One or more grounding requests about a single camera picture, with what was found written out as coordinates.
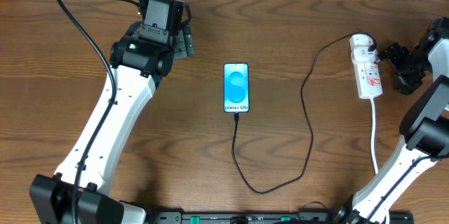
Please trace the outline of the Samsung Galaxy smartphone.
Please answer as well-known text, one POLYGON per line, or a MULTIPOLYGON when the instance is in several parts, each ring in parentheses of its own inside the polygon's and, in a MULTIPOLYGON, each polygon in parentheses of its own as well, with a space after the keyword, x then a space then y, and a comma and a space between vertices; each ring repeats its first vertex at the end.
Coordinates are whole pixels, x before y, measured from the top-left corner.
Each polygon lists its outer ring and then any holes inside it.
POLYGON ((250 110, 248 63, 224 64, 224 111, 247 113, 250 110))

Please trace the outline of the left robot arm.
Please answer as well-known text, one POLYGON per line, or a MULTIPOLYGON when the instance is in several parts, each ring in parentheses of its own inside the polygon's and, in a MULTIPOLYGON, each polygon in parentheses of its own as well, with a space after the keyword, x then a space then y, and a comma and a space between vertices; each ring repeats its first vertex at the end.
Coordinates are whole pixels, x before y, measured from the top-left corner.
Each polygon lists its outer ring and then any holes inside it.
POLYGON ((109 197, 116 166, 145 105, 175 60, 194 55, 189 5, 138 0, 141 21, 112 45, 107 78, 75 146, 51 176, 36 175, 29 195, 41 223, 150 223, 151 213, 109 197))

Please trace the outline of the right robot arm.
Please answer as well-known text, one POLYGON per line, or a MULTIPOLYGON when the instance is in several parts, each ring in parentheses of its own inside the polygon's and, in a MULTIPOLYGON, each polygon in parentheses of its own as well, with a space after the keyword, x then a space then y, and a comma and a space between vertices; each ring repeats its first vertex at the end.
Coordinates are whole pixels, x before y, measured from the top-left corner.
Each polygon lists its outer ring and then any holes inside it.
POLYGON ((442 115, 448 109, 448 18, 432 20, 413 51, 394 43, 354 66, 375 85, 377 78, 367 67, 383 60, 393 67, 395 89, 404 95, 418 89, 427 72, 433 83, 404 116, 392 156, 334 215, 334 223, 388 223, 390 207, 411 183, 448 158, 448 118, 442 115))

